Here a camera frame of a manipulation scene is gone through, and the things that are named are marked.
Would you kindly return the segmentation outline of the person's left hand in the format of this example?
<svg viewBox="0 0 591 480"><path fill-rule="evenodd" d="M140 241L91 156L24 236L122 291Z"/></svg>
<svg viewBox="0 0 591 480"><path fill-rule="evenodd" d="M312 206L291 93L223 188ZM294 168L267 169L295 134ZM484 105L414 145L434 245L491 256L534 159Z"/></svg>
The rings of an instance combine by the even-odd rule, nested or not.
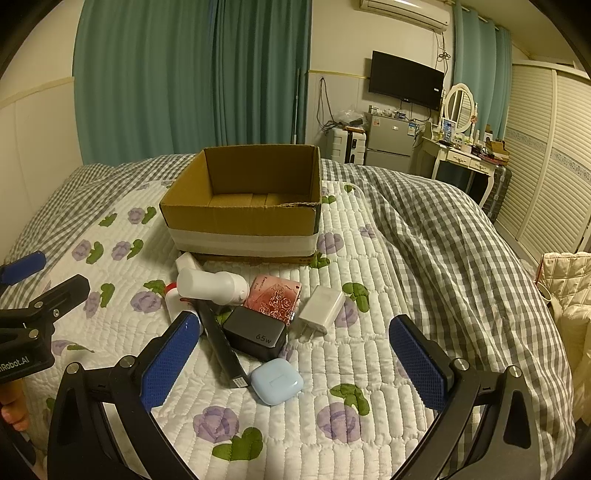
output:
<svg viewBox="0 0 591 480"><path fill-rule="evenodd" d="M29 428L29 412L22 379L4 383L0 386L1 416L16 431Z"/></svg>

